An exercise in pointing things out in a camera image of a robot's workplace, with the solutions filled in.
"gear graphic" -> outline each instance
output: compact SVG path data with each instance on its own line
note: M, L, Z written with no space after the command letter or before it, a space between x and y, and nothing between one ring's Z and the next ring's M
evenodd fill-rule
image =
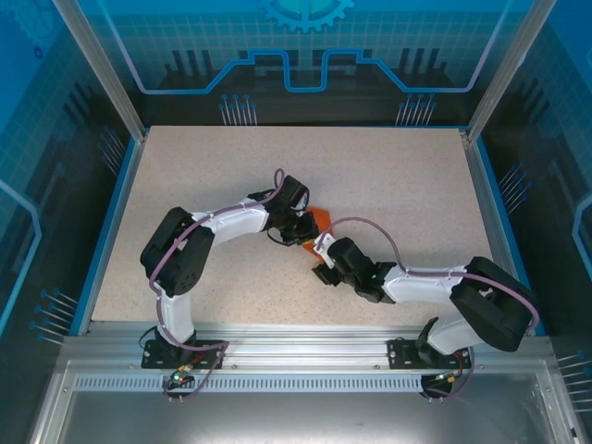
M333 26L333 20L343 19L353 0L260 0L260 5L278 26L286 25L290 32L308 32L311 28L321 31L323 26Z
M56 27L51 0L0 0L0 13L12 12L20 30L35 44L43 46Z

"black mounting bracket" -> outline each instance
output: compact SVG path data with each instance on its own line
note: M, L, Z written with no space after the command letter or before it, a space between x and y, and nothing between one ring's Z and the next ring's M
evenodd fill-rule
M461 366L459 358L453 354L438 354L435 362L428 365L419 355L416 340L398 338L387 341L388 367L391 370L458 370ZM471 368L471 358L467 349L459 350L462 356L462 369Z
M155 332L155 339L147 340L142 355L142 368L158 370L175 370L184 364L193 362L194 370L209 370L214 365L219 349L210 351L188 351L176 347L166 341L158 331ZM220 340L201 340L191 336L185 343L192 347L203 347L204 345L219 344ZM221 359L217 368L222 368L224 359Z

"transparent acrylic panel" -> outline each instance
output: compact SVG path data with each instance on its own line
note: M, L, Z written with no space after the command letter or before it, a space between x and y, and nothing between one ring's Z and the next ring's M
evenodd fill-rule
M555 442L531 376L476 376L462 399L419 394L74 393L61 444Z
M80 2L148 125L399 126L466 124L531 3Z
M51 2L0 12L0 426L17 443L68 333L130 135Z
M483 133L508 229L592 426L592 4L558 0Z

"metal frame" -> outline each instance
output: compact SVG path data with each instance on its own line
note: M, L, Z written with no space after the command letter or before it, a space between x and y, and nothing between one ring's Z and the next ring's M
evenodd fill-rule
M105 50L99 43L79 4L76 0L54 0L54 5L91 65L92 71L103 85L113 106L128 128L129 134L137 142L143 142L145 131L140 116L126 94Z
M464 135L467 162L471 170L477 199L482 211L487 237L496 262L522 278L520 265L512 257L512 247L503 229L495 195L487 179L484 161L476 147L476 140L491 117L495 107L507 89L512 76L520 67L525 54L537 37L556 0L536 0L526 15L506 56L502 60L493 81L477 107ZM94 35L88 20L75 0L54 0L68 28L92 70L105 88L116 110L125 122L130 134L138 142L145 132L133 104L117 78L109 60ZM125 172L126 183L135 175L141 152ZM124 187L119 196L125 203L130 190ZM117 227L111 226L107 236L115 238ZM106 264L110 249L100 253L100 263ZM92 288L97 289L104 270L97 269ZM90 292L90 303L96 291ZM34 428L31 442L53 443L59 440L66 422L68 408L74 391L80 389L80 377L124 376L146 378L164 376L167 372L138 368L141 350L137 339L152 325L143 323L90 323L90 311L84 314L78 333L86 327L84 337L66 338L60 352L54 375L47 390L43 407ZM391 371L388 366L386 340L397 337L414 339L417 328L368 328L368 327L281 327L197 325L198 335L204 339L227 339L231 342L224 366L216 377L231 378L236 375L253 376L270 380L278 375L322 376L356 375L364 379L379 376L418 376L426 371ZM548 338L525 338L520 350L508 354L488 346L475 348L475 372L479 374L528 374L535 375L541 409L547 412L549 432L556 442L572 443L571 428L585 439L583 431L574 420L574 410L563 385L561 374Z
M514 74L524 62L526 53L528 53L535 38L547 21L547 17L551 9L555 6L556 1L535 0L534 4L530 7L506 55L501 60L495 76L491 80L491 83L489 83L485 94L483 94L483 98L479 102L473 117L471 117L471 121L467 127L469 142L475 142L481 135L481 131L483 131L487 121L493 114L496 106L498 106Z
M99 289L105 277L107 263L115 245L117 231L119 230L128 198L130 197L131 186L136 177L140 160L142 159L144 146L145 142L134 143L132 140L129 143L123 164L119 170L113 196L111 196L111 201L107 208L105 222L101 229L94 254L92 255L91 266L84 281L80 301L72 319L69 331L70 335L78 336L85 334L91 322Z
M67 418L69 403L79 378L139 378L165 376L168 372L141 370L142 350L138 337L150 324L92 323L86 337L66 338L51 380L31 443L44 444L59 440ZM388 327L279 327L252 325L197 324L198 336L204 339L227 339L231 346L220 379L257 376L273 381L282 376L306 376L313 382L327 376L363 380L413 376L426 371L389 370L386 340L397 337L414 339L418 328ZM477 375L536 375L540 403L545 404L549 432L558 443L573 443L570 429L573 412L565 410L561 395L565 387L549 338L525 338L516 353L503 353L486 345L475 349ZM258 391L274 392L273 385ZM288 391L324 392L323 389ZM110 387L93 391L155 392L146 388ZM374 392L401 391L374 387Z

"blue line graphic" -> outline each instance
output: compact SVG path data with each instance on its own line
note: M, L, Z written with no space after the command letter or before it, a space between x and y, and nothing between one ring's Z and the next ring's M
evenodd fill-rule
M6 194L12 197L17 202L17 204L27 210L27 212L31 215L33 230L35 231L35 237L33 238L31 247L29 247L29 252L25 257L22 268L18 272L17 280L14 287L12 288L12 291L10 291L10 296L8 296L8 301L6 302L6 307L4 307L2 316L0 316L0 336L2 336L2 333L4 333L4 329L6 328L6 322L8 322L8 318L10 317L12 309L14 308L17 301L17 297L19 296L22 284L25 281L27 273L29 272L29 268L31 268L31 263L33 262L33 257L35 257L35 253L37 252L37 247L39 247L39 242L41 242L42 234L37 208L35 208L35 206L29 202L27 198L18 194L3 180L0 180L0 190L4 191Z
M575 242L575 246L577 247L577 251L580 253L580 256L582 256L582 262L584 262L586 271L592 279L592 262L590 261L590 256L588 255L586 247L584 246L582 238L580 237L582 217L584 215L584 211L590 205L592 205L592 193L588 194L575 208L575 215L573 216L572 238Z
M381 58L374 58L374 57L364 57L364 49L363 48L334 48L334 49L327 49L323 53L323 57L321 60L321 84L319 86L314 87L295 87L292 86L291 78L290 78L290 59L288 57L288 53L283 49L252 49L247 51L247 58L242 59L235 59L228 62L228 64L222 68L222 70L210 81L210 83L205 88L196 88L196 89L189 89L189 90L149 90L147 89L143 83L142 79L140 79L140 75L138 70L135 68L133 62L131 61L130 54L123 43L121 36L117 32L117 28L115 23L111 19L109 12L105 6L105 2L103 0L98 0L99 7L102 9L105 20L109 26L109 29L113 32L113 35L117 41L117 45L123 55L126 63L128 65L129 71L133 79L135 80L136 84L138 85L138 89L142 91L144 94L149 95L169 95L169 94L179 94L179 95L198 95L198 94L209 94L217 85L222 81L229 72L234 69L235 67L248 67L255 65L255 58L257 56L279 56L282 59L283 71L284 71L284 86L286 91L290 93L321 93L327 88L327 78L329 74L328 68L328 60L331 56L355 56L356 63L360 65L376 65L380 70L382 70L385 75L395 84L397 85L401 91L404 93L467 93L473 89L477 78L481 72L481 68L485 64L487 60L487 56L491 51L491 47L493 43L496 41L498 34L500 33L501 26L506 19L508 12L513 4L514 0L508 0L508 3L504 7L503 11L501 12L498 22L496 26L491 32L491 36L487 41L487 45L483 51L483 54L479 58L477 65L475 67L475 71L471 76L469 84L465 87L457 88L457 87L409 87L406 86L397 75L392 72L389 66L385 63L384 60Z

